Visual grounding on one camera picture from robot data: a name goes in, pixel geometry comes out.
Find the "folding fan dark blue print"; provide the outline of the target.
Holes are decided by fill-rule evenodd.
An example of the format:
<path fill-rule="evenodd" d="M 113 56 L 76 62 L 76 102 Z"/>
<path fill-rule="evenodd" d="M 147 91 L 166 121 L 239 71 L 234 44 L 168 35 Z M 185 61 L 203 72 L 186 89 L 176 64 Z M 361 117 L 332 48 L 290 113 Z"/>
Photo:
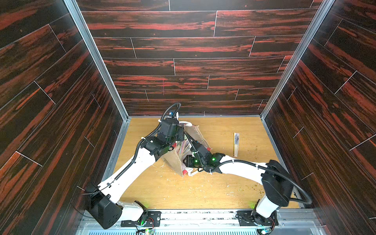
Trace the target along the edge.
<path fill-rule="evenodd" d="M 234 133 L 234 156 L 238 157 L 240 146 L 240 134 Z"/>

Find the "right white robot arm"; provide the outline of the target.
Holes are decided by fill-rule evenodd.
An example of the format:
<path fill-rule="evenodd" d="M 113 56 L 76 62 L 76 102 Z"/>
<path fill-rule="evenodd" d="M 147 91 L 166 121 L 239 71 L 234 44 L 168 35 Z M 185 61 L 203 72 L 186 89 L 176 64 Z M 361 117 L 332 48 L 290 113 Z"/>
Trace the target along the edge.
<path fill-rule="evenodd" d="M 288 172 L 275 160 L 268 163 L 248 162 L 222 153 L 212 154 L 202 144 L 194 142 L 191 154 L 184 157 L 182 162 L 186 167 L 207 173 L 232 174 L 262 185 L 265 196 L 253 210 L 255 219 L 266 220 L 280 207 L 289 205 L 294 185 Z"/>

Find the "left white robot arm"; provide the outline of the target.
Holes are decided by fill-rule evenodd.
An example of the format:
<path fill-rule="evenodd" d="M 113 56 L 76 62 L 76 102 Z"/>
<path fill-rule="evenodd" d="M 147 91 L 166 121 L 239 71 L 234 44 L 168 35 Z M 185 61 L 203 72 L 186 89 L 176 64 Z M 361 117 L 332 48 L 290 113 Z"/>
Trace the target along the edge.
<path fill-rule="evenodd" d="M 147 209 L 140 202 L 121 203 L 128 187 L 163 155 L 172 151 L 177 142 L 184 140 L 185 122 L 177 117 L 161 119 L 157 128 L 141 138 L 134 156 L 112 176 L 98 185 L 85 189 L 86 210 L 103 228 L 109 229 L 119 220 L 143 221 Z"/>

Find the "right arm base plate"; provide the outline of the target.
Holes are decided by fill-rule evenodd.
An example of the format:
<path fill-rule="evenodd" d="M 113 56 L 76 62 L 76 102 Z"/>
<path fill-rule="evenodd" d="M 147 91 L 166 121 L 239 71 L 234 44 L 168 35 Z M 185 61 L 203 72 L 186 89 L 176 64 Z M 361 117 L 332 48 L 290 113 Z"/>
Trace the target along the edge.
<path fill-rule="evenodd" d="M 277 211 L 274 211 L 268 218 L 262 217 L 253 210 L 237 211 L 236 219 L 239 221 L 240 226 L 277 226 Z"/>

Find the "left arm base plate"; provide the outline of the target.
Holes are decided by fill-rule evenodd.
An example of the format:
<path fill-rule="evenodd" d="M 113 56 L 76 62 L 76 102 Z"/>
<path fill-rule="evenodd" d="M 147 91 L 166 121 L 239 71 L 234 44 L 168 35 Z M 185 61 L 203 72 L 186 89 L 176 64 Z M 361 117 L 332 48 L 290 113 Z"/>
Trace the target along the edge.
<path fill-rule="evenodd" d="M 120 226 L 141 228 L 159 227 L 161 223 L 161 215 L 161 211 L 144 211 L 138 220 L 122 220 Z"/>

